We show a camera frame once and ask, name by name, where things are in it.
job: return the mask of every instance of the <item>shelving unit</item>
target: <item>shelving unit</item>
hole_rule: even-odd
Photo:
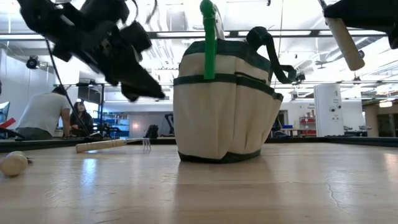
[[[302,129],[302,136],[317,136],[317,122],[316,117],[306,114],[306,116],[299,117],[300,129]]]

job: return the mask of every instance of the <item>black cable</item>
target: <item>black cable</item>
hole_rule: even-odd
[[[59,73],[58,73],[58,69],[57,69],[57,66],[56,66],[55,61],[54,61],[54,56],[52,55],[52,52],[51,52],[50,42],[49,42],[49,40],[47,40],[47,38],[45,39],[45,43],[46,43],[46,45],[47,45],[47,50],[49,50],[49,55],[50,55],[51,63],[52,63],[52,66],[53,66],[53,68],[54,68],[55,74],[56,74],[56,76],[57,76],[57,78],[58,78],[58,81],[60,82],[61,88],[62,88],[63,90],[65,90],[67,100],[68,100],[69,105],[70,105],[70,107],[71,107],[71,109],[72,109],[72,113],[76,116],[77,120],[79,121],[79,123],[80,123],[81,126],[83,127],[83,129],[84,129],[84,131],[85,131],[87,137],[89,137],[89,136],[90,136],[90,132],[88,131],[88,129],[87,129],[87,127],[85,126],[85,124],[83,123],[83,121],[79,118],[79,115],[78,115],[77,111],[75,110],[75,107],[73,106],[73,103],[70,101],[70,98],[69,98],[69,96],[68,96],[68,93],[67,93],[65,87],[62,85],[61,77],[60,77],[60,75],[59,75]]]
[[[134,20],[137,20],[137,17],[138,17],[138,5],[137,5],[136,0],[131,0],[131,1],[134,3],[134,5],[137,8],[137,13],[136,13],[136,16],[134,18]],[[147,20],[145,21],[146,24],[148,24],[150,19],[154,16],[156,9],[157,9],[157,0],[155,0],[155,4],[154,4],[154,8],[152,9],[152,12],[147,16]]]

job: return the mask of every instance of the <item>desk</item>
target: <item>desk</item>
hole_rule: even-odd
[[[297,132],[297,136],[301,137],[302,134],[302,129],[297,129],[297,128],[282,128],[280,129],[281,131],[288,131],[290,133],[290,137],[293,137],[293,132],[296,131]]]
[[[176,146],[26,151],[0,174],[2,223],[396,223],[398,153],[345,144],[265,144],[237,164],[182,163]]]

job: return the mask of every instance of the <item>bag strap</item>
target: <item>bag strap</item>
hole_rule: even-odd
[[[269,60],[271,61],[271,72],[269,73],[269,80],[272,79],[272,72],[275,73],[276,78],[282,84],[290,84],[296,80],[297,71],[291,65],[281,65],[275,51],[274,38],[268,33],[264,27],[255,27],[250,30],[246,36],[248,44],[255,50],[262,45],[267,47]]]

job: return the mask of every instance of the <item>green handle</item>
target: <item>green handle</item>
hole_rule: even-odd
[[[202,0],[200,11],[203,15],[203,25],[205,26],[205,79],[211,80],[215,77],[216,67],[216,11],[210,0]]]

